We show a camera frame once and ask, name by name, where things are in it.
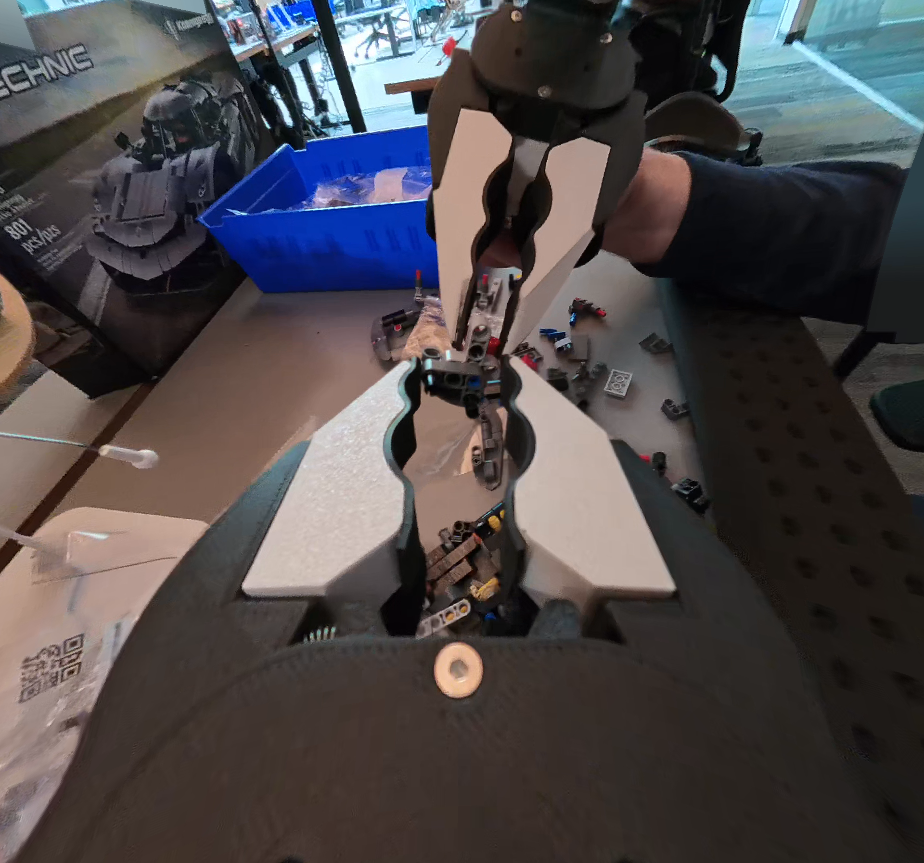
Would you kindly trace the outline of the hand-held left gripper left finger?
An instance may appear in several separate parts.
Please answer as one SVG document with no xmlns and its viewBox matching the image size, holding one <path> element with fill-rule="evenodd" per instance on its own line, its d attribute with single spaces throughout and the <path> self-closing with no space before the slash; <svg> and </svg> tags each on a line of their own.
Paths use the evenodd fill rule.
<svg viewBox="0 0 924 863">
<path fill-rule="evenodd" d="M 255 599 L 362 604 L 413 637 L 425 594 L 414 488 L 422 365 L 400 362 L 308 441 L 242 584 Z"/>
</svg>

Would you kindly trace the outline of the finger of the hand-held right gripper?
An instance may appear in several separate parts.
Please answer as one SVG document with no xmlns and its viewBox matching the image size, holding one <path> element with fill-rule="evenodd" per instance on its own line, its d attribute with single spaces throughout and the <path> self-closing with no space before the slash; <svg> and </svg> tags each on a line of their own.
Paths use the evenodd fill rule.
<svg viewBox="0 0 924 863">
<path fill-rule="evenodd" d="M 490 112 L 459 111 L 443 174 L 433 189 L 434 240 L 445 325 L 452 344 L 468 335 L 472 296 L 478 283 L 479 251 L 489 231 L 491 183 L 507 175 L 513 137 Z"/>
<path fill-rule="evenodd" d="M 504 321 L 504 352 L 539 325 L 594 235 L 611 146 L 581 137 L 552 147 L 526 189 L 522 276 Z"/>
</svg>

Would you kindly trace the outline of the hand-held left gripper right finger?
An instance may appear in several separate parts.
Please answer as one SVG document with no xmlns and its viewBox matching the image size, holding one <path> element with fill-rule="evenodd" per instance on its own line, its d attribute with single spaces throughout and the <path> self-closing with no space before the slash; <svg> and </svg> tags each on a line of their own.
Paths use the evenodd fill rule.
<svg viewBox="0 0 924 863">
<path fill-rule="evenodd" d="M 516 585 L 581 620 L 611 600 L 657 602 L 677 587 L 607 432 L 517 358 L 502 361 L 516 477 L 504 528 Z"/>
</svg>

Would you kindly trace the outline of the grey and red lego assembly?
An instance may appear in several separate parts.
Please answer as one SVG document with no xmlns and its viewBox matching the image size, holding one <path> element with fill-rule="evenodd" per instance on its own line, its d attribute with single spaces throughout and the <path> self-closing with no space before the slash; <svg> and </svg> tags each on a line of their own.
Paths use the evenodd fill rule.
<svg viewBox="0 0 924 863">
<path fill-rule="evenodd" d="M 516 267 L 484 267 L 472 280 L 464 348 L 468 361 L 498 355 L 514 286 L 521 271 Z"/>
</svg>

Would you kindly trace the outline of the small black lego beam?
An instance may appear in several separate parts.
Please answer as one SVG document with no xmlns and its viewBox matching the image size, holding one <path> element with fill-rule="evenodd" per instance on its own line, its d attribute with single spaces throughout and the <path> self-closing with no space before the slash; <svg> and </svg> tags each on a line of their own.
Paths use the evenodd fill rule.
<svg viewBox="0 0 924 863">
<path fill-rule="evenodd" d="M 426 347 L 422 350 L 422 386 L 427 394 L 463 408 L 468 418 L 475 419 L 484 404 L 501 399 L 500 364 L 490 354 L 459 361 Z"/>
</svg>

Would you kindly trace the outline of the clear bag with white strip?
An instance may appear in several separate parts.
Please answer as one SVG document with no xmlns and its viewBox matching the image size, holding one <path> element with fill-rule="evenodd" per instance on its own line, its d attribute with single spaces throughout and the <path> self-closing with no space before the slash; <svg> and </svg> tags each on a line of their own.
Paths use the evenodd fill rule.
<svg viewBox="0 0 924 863">
<path fill-rule="evenodd" d="M 2 861 L 16 858 L 60 787 L 140 615 L 89 642 L 79 636 L 34 651 L 1 649 Z"/>
</svg>

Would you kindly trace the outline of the dark lego set box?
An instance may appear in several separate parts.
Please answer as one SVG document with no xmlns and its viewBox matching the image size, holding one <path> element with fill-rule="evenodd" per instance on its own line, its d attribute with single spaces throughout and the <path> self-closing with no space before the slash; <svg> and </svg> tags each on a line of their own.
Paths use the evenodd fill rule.
<svg viewBox="0 0 924 863">
<path fill-rule="evenodd" d="M 204 6 L 84 4 L 2 46 L 2 275 L 90 398 L 163 376 L 245 279 L 201 216 L 271 138 Z"/>
</svg>

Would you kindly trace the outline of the person's right hand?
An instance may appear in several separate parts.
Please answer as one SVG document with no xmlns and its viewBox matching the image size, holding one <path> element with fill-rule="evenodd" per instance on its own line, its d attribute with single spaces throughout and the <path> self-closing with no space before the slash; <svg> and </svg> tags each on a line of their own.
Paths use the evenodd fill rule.
<svg viewBox="0 0 924 863">
<path fill-rule="evenodd" d="M 661 262 L 687 211 L 691 181 L 682 153 L 645 148 L 635 176 L 604 226 L 603 251 L 634 266 Z"/>
</svg>

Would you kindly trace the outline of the wooden background table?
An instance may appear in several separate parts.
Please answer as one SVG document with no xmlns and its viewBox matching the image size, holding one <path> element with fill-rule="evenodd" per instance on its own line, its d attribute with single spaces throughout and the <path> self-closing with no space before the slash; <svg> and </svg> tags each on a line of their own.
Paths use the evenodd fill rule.
<svg viewBox="0 0 924 863">
<path fill-rule="evenodd" d="M 415 117 L 425 117 L 433 92 L 447 72 L 453 55 L 468 51 L 479 28 L 499 10 L 499 7 L 493 7 L 476 11 L 466 25 L 450 29 L 436 41 L 428 42 L 418 52 L 403 59 L 402 62 L 407 61 L 408 64 L 397 68 L 384 82 L 388 100 L 401 100 L 410 106 Z"/>
</svg>

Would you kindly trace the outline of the black office chair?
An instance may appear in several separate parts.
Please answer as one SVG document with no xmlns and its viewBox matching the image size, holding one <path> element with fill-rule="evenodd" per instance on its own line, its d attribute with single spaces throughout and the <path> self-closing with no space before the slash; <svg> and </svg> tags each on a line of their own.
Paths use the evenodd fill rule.
<svg viewBox="0 0 924 863">
<path fill-rule="evenodd" d="M 752 0 L 627 0 L 630 41 L 647 97 L 646 143 L 664 153 L 761 164 L 763 134 L 725 107 Z"/>
</svg>

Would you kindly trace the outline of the blue plastic bin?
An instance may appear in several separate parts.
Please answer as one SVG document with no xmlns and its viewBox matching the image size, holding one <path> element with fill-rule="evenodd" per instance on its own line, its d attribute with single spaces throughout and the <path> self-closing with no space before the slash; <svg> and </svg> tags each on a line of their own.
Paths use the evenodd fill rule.
<svg viewBox="0 0 924 863">
<path fill-rule="evenodd" d="M 321 184 L 429 169 L 424 126 L 308 141 L 276 149 L 218 198 L 199 222 L 265 293 L 410 289 L 438 285 L 425 199 L 314 207 Z"/>
</svg>

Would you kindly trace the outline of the white book stand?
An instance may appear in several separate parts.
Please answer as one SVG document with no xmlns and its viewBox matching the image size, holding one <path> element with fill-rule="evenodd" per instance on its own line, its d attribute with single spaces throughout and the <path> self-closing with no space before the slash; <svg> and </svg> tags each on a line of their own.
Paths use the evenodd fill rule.
<svg viewBox="0 0 924 863">
<path fill-rule="evenodd" d="M 39 529 L 2 517 L 19 551 L 2 569 L 2 648 L 100 638 L 137 617 L 207 525 L 105 508 L 63 511 Z"/>
</svg>

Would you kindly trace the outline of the black perforated foam pad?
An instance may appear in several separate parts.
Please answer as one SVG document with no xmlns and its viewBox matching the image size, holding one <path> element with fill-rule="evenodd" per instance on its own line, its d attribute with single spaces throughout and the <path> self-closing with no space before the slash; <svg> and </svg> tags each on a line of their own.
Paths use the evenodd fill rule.
<svg viewBox="0 0 924 863">
<path fill-rule="evenodd" d="M 658 293 L 718 535 L 814 672 L 874 861 L 922 861 L 922 522 L 798 317 Z"/>
</svg>

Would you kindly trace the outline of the dark chair seat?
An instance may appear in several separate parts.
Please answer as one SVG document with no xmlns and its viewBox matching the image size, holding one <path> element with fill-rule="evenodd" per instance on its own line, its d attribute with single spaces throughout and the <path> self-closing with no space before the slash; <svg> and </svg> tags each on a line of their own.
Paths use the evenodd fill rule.
<svg viewBox="0 0 924 863">
<path fill-rule="evenodd" d="M 833 365 L 834 377 L 843 383 L 881 344 L 895 345 L 894 332 L 869 331 L 865 327 L 847 344 Z M 873 419 L 892 443 L 906 451 L 923 452 L 923 379 L 892 384 L 870 400 Z"/>
</svg>

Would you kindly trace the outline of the black post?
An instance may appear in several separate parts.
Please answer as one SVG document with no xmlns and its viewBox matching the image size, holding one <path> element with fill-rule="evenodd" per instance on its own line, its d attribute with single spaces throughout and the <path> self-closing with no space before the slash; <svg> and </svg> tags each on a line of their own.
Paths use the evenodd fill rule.
<svg viewBox="0 0 924 863">
<path fill-rule="evenodd" d="M 367 126 L 359 104 L 352 74 L 344 55 L 335 19 L 328 0 L 310 0 L 315 10 L 323 46 L 334 71 L 334 78 L 353 133 L 365 133 Z"/>
</svg>

